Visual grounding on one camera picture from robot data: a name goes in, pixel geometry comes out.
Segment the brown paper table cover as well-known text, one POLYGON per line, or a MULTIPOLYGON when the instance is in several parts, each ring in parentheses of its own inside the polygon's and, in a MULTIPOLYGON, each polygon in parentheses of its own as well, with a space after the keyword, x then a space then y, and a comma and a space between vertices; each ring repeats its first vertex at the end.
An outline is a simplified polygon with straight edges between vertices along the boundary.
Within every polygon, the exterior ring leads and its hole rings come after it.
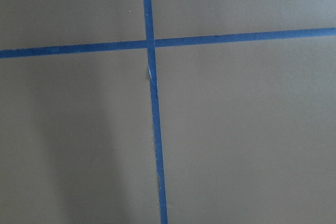
POLYGON ((1 0, 1 223, 335 223, 335 0, 1 0))

